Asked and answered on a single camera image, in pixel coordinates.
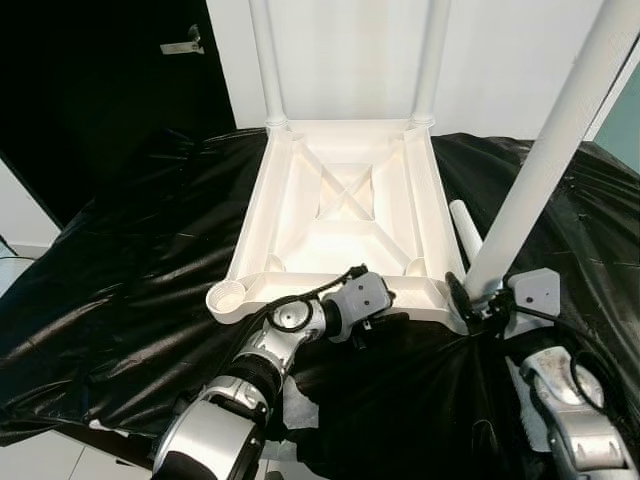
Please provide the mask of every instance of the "black door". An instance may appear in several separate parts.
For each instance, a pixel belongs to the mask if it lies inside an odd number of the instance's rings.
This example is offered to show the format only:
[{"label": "black door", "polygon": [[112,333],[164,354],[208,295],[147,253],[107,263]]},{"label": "black door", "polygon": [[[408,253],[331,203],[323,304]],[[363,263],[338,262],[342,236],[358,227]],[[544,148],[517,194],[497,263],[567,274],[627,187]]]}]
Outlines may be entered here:
[{"label": "black door", "polygon": [[7,1],[0,35],[0,150],[61,225],[152,131],[235,128],[205,0]]}]

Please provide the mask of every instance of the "white tile floor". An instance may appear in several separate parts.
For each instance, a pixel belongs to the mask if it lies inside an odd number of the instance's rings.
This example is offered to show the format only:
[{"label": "white tile floor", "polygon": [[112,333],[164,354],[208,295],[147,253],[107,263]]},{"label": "white tile floor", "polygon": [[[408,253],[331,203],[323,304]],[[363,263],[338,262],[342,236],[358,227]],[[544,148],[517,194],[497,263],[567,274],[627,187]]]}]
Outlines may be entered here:
[{"label": "white tile floor", "polygon": [[[0,258],[12,255],[0,242]],[[0,260],[0,297],[31,265],[22,259]],[[303,464],[263,460],[256,480],[266,472],[280,471],[285,480],[322,480]],[[47,432],[0,448],[2,480],[149,480],[151,472],[121,465],[103,452],[56,432]]]}]

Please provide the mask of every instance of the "door handle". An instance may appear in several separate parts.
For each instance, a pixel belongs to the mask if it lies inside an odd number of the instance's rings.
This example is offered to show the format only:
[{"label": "door handle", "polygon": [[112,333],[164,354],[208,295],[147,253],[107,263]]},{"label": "door handle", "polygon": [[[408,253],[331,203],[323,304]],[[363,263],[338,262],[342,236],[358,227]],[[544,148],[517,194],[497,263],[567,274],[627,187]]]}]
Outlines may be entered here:
[{"label": "door handle", "polygon": [[190,39],[189,42],[164,43],[160,45],[162,54],[180,55],[182,53],[199,53],[200,55],[204,55],[204,48],[200,45],[200,30],[198,29],[197,23],[189,27],[187,38]]}]

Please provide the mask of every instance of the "black tarp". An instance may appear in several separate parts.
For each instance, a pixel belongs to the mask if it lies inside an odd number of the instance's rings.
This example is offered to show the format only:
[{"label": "black tarp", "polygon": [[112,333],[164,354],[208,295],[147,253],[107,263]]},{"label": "black tarp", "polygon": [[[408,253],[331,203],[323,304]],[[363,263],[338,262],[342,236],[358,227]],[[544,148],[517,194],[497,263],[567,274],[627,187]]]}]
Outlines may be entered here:
[{"label": "black tarp", "polygon": [[[204,297],[227,271],[266,135],[165,131],[0,299],[0,444],[99,419],[157,436],[176,396],[220,370],[242,325]],[[486,234],[531,142],[433,138],[448,200]],[[562,275],[562,310],[613,354],[640,405],[640,179],[596,145],[576,153],[512,271]],[[367,346],[316,342],[292,372],[320,427],[270,437],[329,478],[553,477],[526,446],[494,340],[393,321]]]}]

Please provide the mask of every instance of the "white wall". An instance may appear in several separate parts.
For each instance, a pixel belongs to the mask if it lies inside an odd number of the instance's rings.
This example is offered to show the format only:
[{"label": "white wall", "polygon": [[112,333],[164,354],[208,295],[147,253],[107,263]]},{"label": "white wall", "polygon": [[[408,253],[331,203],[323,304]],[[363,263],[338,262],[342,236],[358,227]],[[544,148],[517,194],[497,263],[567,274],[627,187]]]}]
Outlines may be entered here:
[{"label": "white wall", "polygon": [[[537,136],[601,3],[453,0],[433,133]],[[410,115],[426,1],[269,4],[290,118]],[[262,126],[248,0],[207,5],[236,123]]]},{"label": "white wall", "polygon": [[42,255],[60,229],[0,158],[0,235],[18,255]]}]

